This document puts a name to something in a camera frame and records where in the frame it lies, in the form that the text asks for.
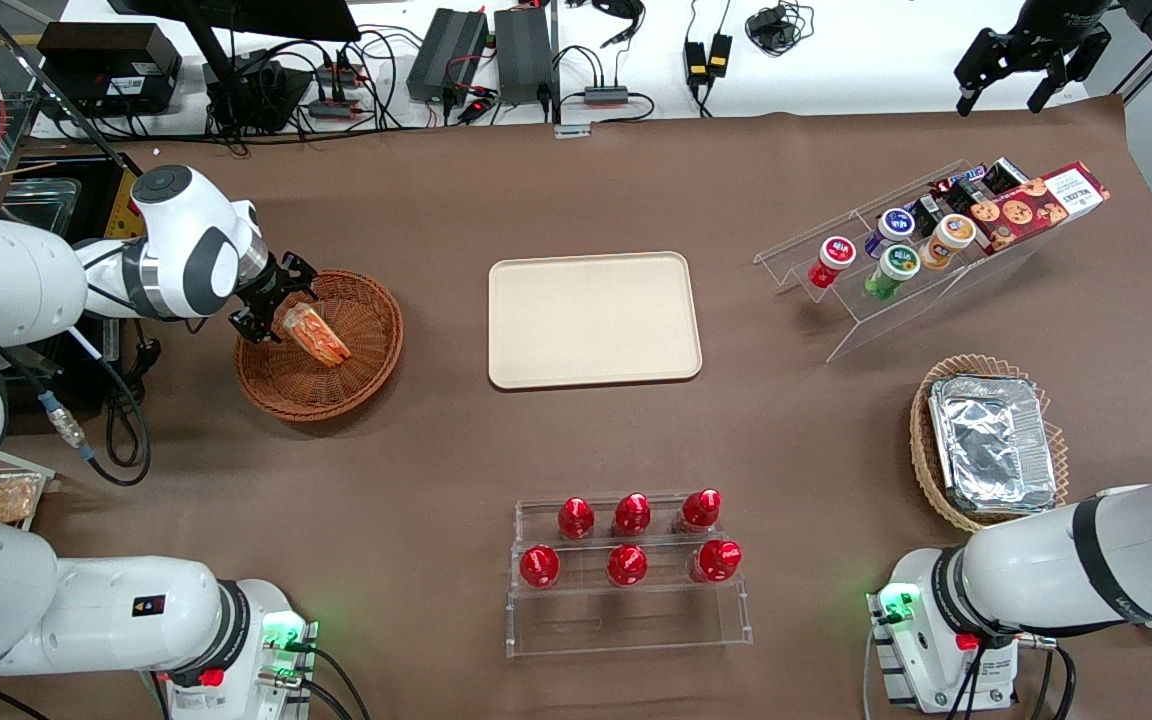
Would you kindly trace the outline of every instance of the wicker basket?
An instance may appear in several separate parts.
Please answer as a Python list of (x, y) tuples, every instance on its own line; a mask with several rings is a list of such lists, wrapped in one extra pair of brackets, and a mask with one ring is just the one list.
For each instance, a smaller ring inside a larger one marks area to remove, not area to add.
[(324, 270), (314, 278), (318, 301), (293, 293), (274, 314), (283, 334), (283, 313), (306, 302), (323, 316), (351, 357), (326, 367), (290, 338), (282, 343), (252, 344), (238, 339), (234, 366), (244, 395), (282, 420), (326, 420), (364, 404), (397, 365), (403, 347), (403, 316), (380, 283), (348, 270)]
[[(923, 378), (918, 392), (914, 393), (914, 406), (909, 411), (909, 447), (910, 454), (914, 455), (914, 477), (918, 478), (923, 495), (927, 497), (927, 501), (943, 518), (954, 523), (956, 528), (973, 533), (986, 525), (1020, 518), (1020, 515), (982, 515), (978, 511), (962, 511), (945, 497), (945, 475), (941, 471), (940, 452), (937, 449), (937, 431), (932, 429), (932, 412), (927, 408), (927, 393), (937, 378), (960, 373), (1024, 379), (1029, 379), (1029, 376), (1021, 373), (1020, 367), (1007, 363), (1006, 359), (984, 355), (956, 355), (937, 363), (931, 372), (927, 372), (927, 377)], [(1047, 393), (1044, 393), (1043, 388), (1037, 388), (1037, 392), (1038, 406), (1046, 412)], [(1069, 495), (1069, 462), (1066, 460), (1069, 448), (1064, 446), (1061, 430), (1056, 425), (1044, 420), (1043, 430), (1047, 433), (1052, 470), (1056, 475), (1056, 506), (1064, 505), (1064, 497)]]

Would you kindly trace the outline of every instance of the brown paper mat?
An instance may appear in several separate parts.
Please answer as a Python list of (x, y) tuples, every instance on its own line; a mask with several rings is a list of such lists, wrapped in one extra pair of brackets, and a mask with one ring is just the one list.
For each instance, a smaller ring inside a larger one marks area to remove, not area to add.
[[(36, 528), (63, 555), (181, 556), (271, 579), (323, 621), (324, 647), (376, 720), (859, 717), (863, 593), (902, 553), (967, 538), (932, 511), (910, 468), (910, 393), (946, 356), (1007, 357), (1051, 393), (1070, 501), (1152, 480), (1152, 197), (1116, 100), (1038, 118), (599, 126), (588, 141), (471, 128), (247, 160), (150, 147), (136, 150), (143, 167), (188, 162), (255, 200), (275, 252), (389, 287), (403, 357), (361, 414), (293, 429), (243, 400), (223, 319), (197, 338), (151, 324), (165, 346), (146, 380), (154, 472), (123, 491), (54, 437), (9, 438), (7, 450), (77, 478), (45, 498)], [(774, 296), (755, 253), (942, 165), (999, 156), (1036, 173), (1083, 160), (1114, 199), (1066, 228), (1005, 295), (969, 295), (824, 365), (844, 328), (801, 291)], [(690, 264), (698, 377), (493, 389), (493, 263), (646, 250)], [(752, 647), (506, 660), (513, 502), (710, 484), (745, 546)], [(1152, 717), (1152, 632), (1114, 629), (1069, 647), (1076, 717)], [(1043, 660), (1021, 664), (1021, 706), (991, 717), (1028, 717)], [(1, 683), (58, 719), (157, 712), (131, 673)], [(872, 692), (878, 717), (917, 717), (886, 707), (877, 679)], [(1052, 707), (1059, 692), (1053, 680)], [(14, 714), (0, 706), (0, 717)]]

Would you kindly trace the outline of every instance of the red bottle cap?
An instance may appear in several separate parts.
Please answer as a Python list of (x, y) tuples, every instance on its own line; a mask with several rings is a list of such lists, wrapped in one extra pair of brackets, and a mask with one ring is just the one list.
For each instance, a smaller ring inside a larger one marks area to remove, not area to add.
[(695, 573), (692, 573), (692, 579), (721, 583), (736, 573), (740, 560), (741, 550), (738, 544), (719, 541), (719, 539), (707, 541), (700, 546), (699, 552), (696, 552), (696, 567), (694, 569), (700, 571), (700, 577), (696, 578)]
[(518, 574), (531, 588), (548, 588), (558, 582), (558, 553), (547, 544), (538, 544), (522, 553)]
[(607, 559), (607, 577), (612, 584), (629, 588), (649, 575), (649, 556), (636, 544), (616, 546)]
[(594, 529), (594, 509), (579, 497), (563, 502), (562, 509), (558, 510), (558, 532), (563, 537), (579, 539), (589, 535)]
[(652, 507), (649, 497), (631, 493), (616, 506), (616, 530), (622, 536), (641, 536), (652, 523)]
[(205, 688), (219, 688), (220, 683), (225, 682), (225, 670), (220, 667), (207, 667), (207, 669), (198, 673), (198, 684)]
[(689, 525), (708, 528), (718, 522), (718, 507), (722, 502), (723, 497), (715, 488), (694, 492), (682, 501), (682, 520)]

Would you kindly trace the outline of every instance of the snack box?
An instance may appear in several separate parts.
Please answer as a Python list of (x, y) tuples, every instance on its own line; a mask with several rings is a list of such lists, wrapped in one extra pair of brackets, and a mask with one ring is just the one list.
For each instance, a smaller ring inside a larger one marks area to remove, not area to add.
[(1111, 198), (1111, 191), (1083, 162), (1029, 179), (1020, 187), (977, 202), (970, 215), (980, 227), (977, 242), (993, 255), (1069, 220), (1091, 213)]

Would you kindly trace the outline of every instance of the acrylic display rack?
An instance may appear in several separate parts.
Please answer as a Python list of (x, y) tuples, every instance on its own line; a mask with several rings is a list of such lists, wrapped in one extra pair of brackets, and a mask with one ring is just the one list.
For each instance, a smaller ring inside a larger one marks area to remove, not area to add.
[[(950, 265), (945, 270), (919, 270), (914, 279), (900, 287), (894, 300), (879, 301), (869, 296), (864, 288), (865, 278), (873, 273), (877, 260), (865, 253), (864, 242), (873, 232), (878, 215), (884, 210), (900, 209), (909, 202), (918, 200), (929, 191), (929, 183), (956, 176), (956, 174), (972, 167), (967, 160), (946, 165), (940, 170), (901, 187), (900, 190), (879, 197), (877, 200), (867, 202), (850, 213), (832, 219), (827, 223), (819, 225), (810, 232), (755, 256), (755, 265), (763, 265), (776, 281), (776, 291), (803, 286), (804, 291), (813, 302), (818, 302), (818, 304), (819, 302), (836, 302), (850, 316), (850, 329), (838, 342), (838, 347), (833, 348), (826, 363), (880, 338), (884, 333), (890, 332), (902, 324), (909, 323), (916, 316), (925, 313), (948, 297), (979, 285), (984, 279), (1005, 276), (1001, 273), (1010, 274), (1030, 256), (1047, 245), (1052, 236), (1055, 236), (1064, 227), (1060, 225), (1060, 227), (1045, 232), (1041, 236), (1015, 243), (1015, 245), (1007, 247), (1001, 252), (993, 255), (985, 255), (984, 250), (973, 243), (968, 249), (954, 255)], [(987, 197), (995, 196), (987, 187), (979, 182), (976, 184), (980, 192)], [(833, 285), (828, 288), (819, 288), (808, 281), (808, 271), (817, 260), (820, 243), (827, 237), (836, 235), (847, 237), (855, 243), (856, 260), (850, 268), (838, 275)], [(914, 242), (914, 245), (922, 245), (922, 242), (925, 241)]]
[[(699, 584), (687, 573), (702, 544), (727, 538), (722, 529), (669, 532), (687, 493), (662, 493), (647, 495), (652, 525), (646, 533), (613, 537), (609, 528), (621, 497), (585, 498), (594, 510), (594, 532), (578, 541), (558, 532), (562, 500), (518, 502), (509, 552), (506, 655), (753, 643), (744, 574), (722, 584)], [(607, 579), (607, 556), (626, 541), (646, 553), (647, 575), (635, 588), (614, 588)], [(535, 544), (548, 544), (561, 561), (553, 588), (531, 588), (518, 575), (522, 553)]]

